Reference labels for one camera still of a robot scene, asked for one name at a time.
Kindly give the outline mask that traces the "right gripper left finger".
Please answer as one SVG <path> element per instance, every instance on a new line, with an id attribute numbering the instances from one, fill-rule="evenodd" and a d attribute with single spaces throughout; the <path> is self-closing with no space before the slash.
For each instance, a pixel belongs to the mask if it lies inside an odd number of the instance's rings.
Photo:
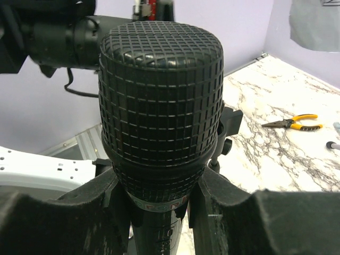
<path id="1" fill-rule="evenodd" d="M 1 254 L 124 254 L 125 198 L 112 169 L 56 200 L 1 192 Z"/>

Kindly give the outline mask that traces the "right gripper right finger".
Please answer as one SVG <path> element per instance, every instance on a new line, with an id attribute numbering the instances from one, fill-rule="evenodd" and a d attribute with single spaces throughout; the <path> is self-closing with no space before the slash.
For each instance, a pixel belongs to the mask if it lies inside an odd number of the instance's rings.
<path id="1" fill-rule="evenodd" d="M 196 254 L 339 254 L 339 194 L 250 194 L 207 168 L 191 194 L 189 227 Z"/>

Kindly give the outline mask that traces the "black microphone desk stand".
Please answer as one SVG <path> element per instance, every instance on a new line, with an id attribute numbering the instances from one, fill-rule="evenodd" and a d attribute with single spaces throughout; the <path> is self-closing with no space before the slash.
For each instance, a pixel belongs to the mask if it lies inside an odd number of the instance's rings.
<path id="1" fill-rule="evenodd" d="M 241 110 L 233 110 L 226 106 L 223 108 L 217 129 L 217 146 L 210 162 L 208 163 L 208 167 L 216 173 L 220 172 L 218 157 L 220 155 L 225 156 L 230 152 L 233 141 L 228 137 L 239 133 L 242 118 L 243 112 Z"/>

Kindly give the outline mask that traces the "black microphone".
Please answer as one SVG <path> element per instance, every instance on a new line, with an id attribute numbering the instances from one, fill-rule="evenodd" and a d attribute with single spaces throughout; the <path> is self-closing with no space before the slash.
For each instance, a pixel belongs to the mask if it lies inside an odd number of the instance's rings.
<path id="1" fill-rule="evenodd" d="M 202 28 L 133 22 L 104 35 L 102 141 L 122 187 L 138 254 L 176 254 L 190 193 L 217 146 L 224 53 Z"/>

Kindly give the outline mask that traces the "white sheet music page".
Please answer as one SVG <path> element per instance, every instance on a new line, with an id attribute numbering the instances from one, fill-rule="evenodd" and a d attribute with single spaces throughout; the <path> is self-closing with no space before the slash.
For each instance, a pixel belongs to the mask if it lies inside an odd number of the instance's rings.
<path id="1" fill-rule="evenodd" d="M 318 52 L 339 52 L 339 1 L 295 0 L 291 3 L 290 39 Z"/>

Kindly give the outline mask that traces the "lilac perforated music stand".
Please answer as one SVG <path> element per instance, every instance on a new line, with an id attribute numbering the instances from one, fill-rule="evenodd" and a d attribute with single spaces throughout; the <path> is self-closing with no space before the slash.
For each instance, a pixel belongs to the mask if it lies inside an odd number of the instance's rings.
<path id="1" fill-rule="evenodd" d="M 333 141 L 328 141 L 326 143 L 326 147 L 328 149 L 332 149 L 332 150 L 340 150 L 340 144 L 337 144 L 337 143 L 335 143 Z"/>

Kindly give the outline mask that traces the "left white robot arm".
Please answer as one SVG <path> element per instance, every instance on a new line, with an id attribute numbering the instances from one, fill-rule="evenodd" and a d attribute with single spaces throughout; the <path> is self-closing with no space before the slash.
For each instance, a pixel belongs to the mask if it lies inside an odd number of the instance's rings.
<path id="1" fill-rule="evenodd" d="M 50 78 L 66 68 L 97 71 L 100 43 L 128 19 L 95 15 L 95 1 L 1 1 L 1 73 L 31 58 Z M 107 160 L 68 160 L 1 148 L 1 185 L 72 191 L 111 167 Z"/>

